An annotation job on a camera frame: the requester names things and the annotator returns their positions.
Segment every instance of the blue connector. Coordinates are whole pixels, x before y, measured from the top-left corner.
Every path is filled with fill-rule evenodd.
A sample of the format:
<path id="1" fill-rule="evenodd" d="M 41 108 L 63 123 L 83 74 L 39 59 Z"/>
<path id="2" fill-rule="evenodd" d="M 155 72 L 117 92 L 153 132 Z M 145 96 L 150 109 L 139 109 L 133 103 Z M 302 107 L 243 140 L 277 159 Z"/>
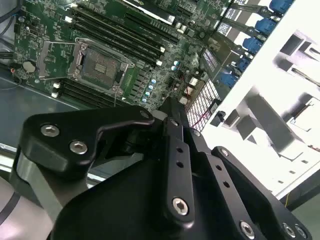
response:
<path id="1" fill-rule="evenodd" d="M 243 73 L 248 67 L 248 65 L 250 64 L 250 62 L 251 62 L 250 58 L 243 56 L 237 61 L 236 68 Z"/>
<path id="2" fill-rule="evenodd" d="M 285 14 L 294 0 L 272 0 L 269 8 L 279 14 Z"/>
<path id="3" fill-rule="evenodd" d="M 249 53 L 256 54 L 262 47 L 262 42 L 255 37 L 250 37 L 243 41 L 242 46 L 248 49 Z"/>
<path id="4" fill-rule="evenodd" d="M 228 86 L 229 88 L 233 88 L 233 86 L 238 81 L 238 78 L 232 74 L 229 74 L 229 73 L 221 73 L 219 81 L 222 84 Z"/>
<path id="5" fill-rule="evenodd" d="M 276 22 L 269 18 L 264 18 L 260 21 L 257 21 L 254 28 L 258 30 L 260 33 L 269 36 L 271 32 L 276 27 Z"/>

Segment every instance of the metal bolt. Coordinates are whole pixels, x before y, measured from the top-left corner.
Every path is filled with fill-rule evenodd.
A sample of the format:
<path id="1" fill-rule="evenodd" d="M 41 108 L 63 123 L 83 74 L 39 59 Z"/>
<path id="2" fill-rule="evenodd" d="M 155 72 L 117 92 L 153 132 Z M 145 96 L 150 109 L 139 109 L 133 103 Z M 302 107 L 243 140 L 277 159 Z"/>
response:
<path id="1" fill-rule="evenodd" d="M 73 141 L 70 143 L 70 150 L 75 154 L 85 154 L 88 151 L 87 145 L 82 141 Z"/>
<path id="2" fill-rule="evenodd" d="M 60 130 L 54 125 L 47 124 L 41 127 L 41 133 L 47 137 L 53 138 L 59 135 Z"/>
<path id="3" fill-rule="evenodd" d="M 255 232 L 252 227 L 245 221 L 240 221 L 241 231 L 246 235 L 248 239 L 255 239 Z"/>
<path id="4" fill-rule="evenodd" d="M 284 228 L 284 231 L 290 236 L 292 237 L 293 239 L 296 237 L 296 234 L 295 232 L 293 231 L 293 229 L 291 227 L 289 227 L 288 224 L 286 224 L 285 222 L 282 223 L 282 226 Z"/>
<path id="5" fill-rule="evenodd" d="M 145 111 L 140 111 L 140 114 L 141 114 L 141 116 L 142 117 L 144 117 L 144 118 L 146 118 L 146 119 L 148 119 L 149 118 L 149 115 L 145 112 Z"/>
<path id="6" fill-rule="evenodd" d="M 181 198 L 176 197 L 172 200 L 172 205 L 176 212 L 179 215 L 187 215 L 188 213 L 188 205 L 185 201 L 183 201 Z"/>
<path id="7" fill-rule="evenodd" d="M 196 135 L 197 137 L 200 137 L 201 134 L 200 132 L 198 132 L 197 130 L 193 129 L 192 132 L 194 133 L 194 135 Z"/>
<path id="8" fill-rule="evenodd" d="M 20 16 L 20 17 L 18 18 L 18 21 L 19 21 L 20 23 L 24 23 L 25 20 L 26 20 L 26 18 L 25 18 L 24 16 Z"/>
<path id="9" fill-rule="evenodd" d="M 81 50 L 84 51 L 84 50 L 86 50 L 86 49 L 87 49 L 87 44 L 82 44 L 82 45 L 81 45 Z"/>
<path id="10" fill-rule="evenodd" d="M 223 153 L 223 155 L 225 155 L 226 157 L 229 156 L 229 153 L 227 152 L 227 150 L 221 148 L 221 152 Z"/>
<path id="11" fill-rule="evenodd" d="M 306 239 L 307 238 L 307 234 L 305 233 L 305 231 L 302 230 L 301 227 L 299 227 L 299 225 L 295 225 L 295 229 L 298 231 L 298 233 L 304 238 Z"/>
<path id="12" fill-rule="evenodd" d="M 172 122 L 172 124 L 173 125 L 175 125 L 175 126 L 179 126 L 179 124 L 175 121 L 175 120 L 173 120 L 172 118 L 171 118 L 171 120 L 170 120 L 171 122 Z"/>

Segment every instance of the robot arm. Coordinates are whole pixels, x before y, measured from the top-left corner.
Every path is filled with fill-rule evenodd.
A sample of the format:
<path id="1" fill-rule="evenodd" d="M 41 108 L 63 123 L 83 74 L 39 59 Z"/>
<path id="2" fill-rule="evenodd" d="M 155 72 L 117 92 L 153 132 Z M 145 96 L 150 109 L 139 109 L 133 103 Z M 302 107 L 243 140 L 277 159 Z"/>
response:
<path id="1" fill-rule="evenodd" d="M 167 98 L 30 117 L 12 176 L 48 212 L 52 240 L 311 240 L 303 224 L 224 147 L 212 151 Z M 87 189 L 92 165 L 143 160 Z"/>

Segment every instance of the motherboard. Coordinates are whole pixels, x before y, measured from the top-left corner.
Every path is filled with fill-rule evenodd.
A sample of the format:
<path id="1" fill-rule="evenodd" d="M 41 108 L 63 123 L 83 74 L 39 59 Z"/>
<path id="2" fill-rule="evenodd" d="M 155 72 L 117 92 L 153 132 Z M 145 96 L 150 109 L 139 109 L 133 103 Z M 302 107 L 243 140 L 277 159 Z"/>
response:
<path id="1" fill-rule="evenodd" d="M 23 84 L 79 109 L 167 97 L 190 108 L 230 56 L 228 0 L 24 0 L 14 26 Z M 225 94 L 230 90 L 226 86 Z"/>

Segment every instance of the black ram slot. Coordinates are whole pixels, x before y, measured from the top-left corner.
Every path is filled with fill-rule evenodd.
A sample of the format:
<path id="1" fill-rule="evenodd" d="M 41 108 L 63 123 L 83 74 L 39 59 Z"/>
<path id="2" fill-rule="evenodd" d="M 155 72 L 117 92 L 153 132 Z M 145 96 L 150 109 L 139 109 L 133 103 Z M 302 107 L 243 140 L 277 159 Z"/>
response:
<path id="1" fill-rule="evenodd" d="M 148 49 L 154 50 L 156 52 L 161 52 L 160 48 L 162 47 L 162 45 L 154 41 L 152 38 L 139 35 L 138 32 L 135 32 L 127 26 L 124 26 L 110 18 L 107 18 L 92 9 L 81 5 L 77 8 L 72 8 L 72 10 L 76 16 L 88 19 L 103 28 L 108 28 L 109 30 L 112 29 L 113 32 L 117 32 L 124 38 L 130 38 Z"/>
<path id="2" fill-rule="evenodd" d="M 161 52 L 159 52 L 157 54 L 157 53 L 155 53 L 153 51 L 148 51 L 148 49 L 141 48 L 135 42 L 133 42 L 133 41 L 131 41 L 129 39 L 123 38 L 123 37 L 117 35 L 116 33 L 113 33 L 112 31 L 108 31 L 107 29 L 104 29 L 102 27 L 98 27 L 94 23 L 86 21 L 83 18 L 77 17 L 76 22 L 77 22 L 77 24 L 86 26 L 87 28 L 91 29 L 92 31 L 98 32 L 102 36 L 107 37 L 107 38 L 111 39 L 112 41 L 121 43 L 121 44 L 125 45 L 128 48 L 129 48 L 129 46 L 136 46 L 135 50 L 141 52 L 143 55 L 147 55 L 147 56 L 149 56 L 151 58 L 153 58 L 153 57 L 159 58 L 160 55 L 161 55 Z"/>
<path id="3" fill-rule="evenodd" d="M 178 11 L 178 13 L 183 14 L 183 15 L 189 17 L 189 18 L 193 15 L 192 12 L 184 9 L 184 8 L 181 7 L 181 6 L 178 6 L 176 10 Z"/>
<path id="4" fill-rule="evenodd" d="M 174 44 L 177 44 L 179 42 L 179 39 L 177 37 L 172 36 L 171 34 L 168 34 L 165 31 L 162 31 L 161 29 L 151 25 L 150 23 L 147 23 L 147 22 L 137 18 L 136 16 L 134 16 L 128 12 L 125 14 L 125 18 L 136 23 L 136 24 L 143 26 L 145 29 L 148 29 L 149 31 L 152 31 L 152 32 L 164 37 L 165 39 L 167 39 L 168 41 L 170 41 Z"/>
<path id="5" fill-rule="evenodd" d="M 90 29 L 88 29 L 85 26 L 76 24 L 74 27 L 75 27 L 76 30 L 81 31 L 81 32 L 87 34 L 88 36 L 91 36 L 92 38 L 97 39 L 98 41 L 101 41 L 101 42 L 103 42 L 105 44 L 108 44 L 108 45 L 110 45 L 112 47 L 115 47 L 115 48 L 117 48 L 117 49 L 119 49 L 119 50 L 121 50 L 123 52 L 126 52 L 126 53 L 128 53 L 128 54 L 130 54 L 130 55 L 132 55 L 132 56 L 134 56 L 134 57 L 136 57 L 138 59 L 141 59 L 142 61 L 144 61 L 146 63 L 149 63 L 152 66 L 156 65 L 156 59 L 150 58 L 148 56 L 143 56 L 140 53 L 135 52 L 132 49 L 130 49 L 130 48 L 124 46 L 124 45 L 121 45 L 121 44 L 119 44 L 117 42 L 114 42 L 114 41 L 112 41 L 110 39 L 107 39 L 105 36 L 98 35 L 96 32 L 91 31 Z"/>
<path id="6" fill-rule="evenodd" d="M 86 85 L 80 84 L 78 82 L 72 81 L 70 79 L 65 78 L 63 81 L 63 88 L 62 92 L 64 93 L 65 91 L 70 91 L 73 93 L 76 93 L 76 96 L 83 101 L 87 101 L 88 103 L 95 102 L 95 103 L 101 103 L 106 106 L 114 106 L 114 98 L 111 96 L 108 96 L 102 92 L 99 92 L 97 90 L 94 90 Z M 117 106 L 128 106 L 127 103 L 117 100 L 116 101 Z"/>
<path id="7" fill-rule="evenodd" d="M 106 105 L 106 104 L 101 104 L 99 102 L 92 101 L 91 99 L 89 99 L 87 97 L 83 97 L 83 96 L 78 95 L 77 93 L 69 91 L 67 89 L 65 89 L 62 92 L 62 96 L 67 97 L 68 99 L 75 100 L 78 103 L 86 105 L 90 108 L 111 108 L 111 107 L 113 107 L 113 105 L 111 105 L 111 104 Z"/>

